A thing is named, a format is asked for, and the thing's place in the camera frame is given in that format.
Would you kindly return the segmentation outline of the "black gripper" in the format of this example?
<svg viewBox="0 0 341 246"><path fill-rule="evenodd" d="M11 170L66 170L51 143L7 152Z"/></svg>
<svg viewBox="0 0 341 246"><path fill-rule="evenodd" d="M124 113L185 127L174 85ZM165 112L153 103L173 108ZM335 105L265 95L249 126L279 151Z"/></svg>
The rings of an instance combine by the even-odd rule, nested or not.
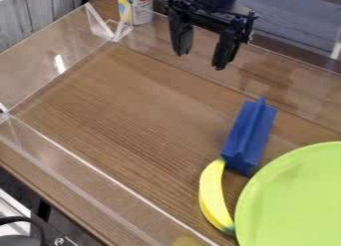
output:
<svg viewBox="0 0 341 246"><path fill-rule="evenodd" d="M252 40L253 25L259 18L256 11L239 0L169 0L170 5L190 11L219 22L232 25L241 24L241 42ZM188 55L193 45L193 25L189 17L170 8L170 40L178 56ZM223 71L235 60L240 48L240 40L235 30L224 30L216 45L212 65Z"/></svg>

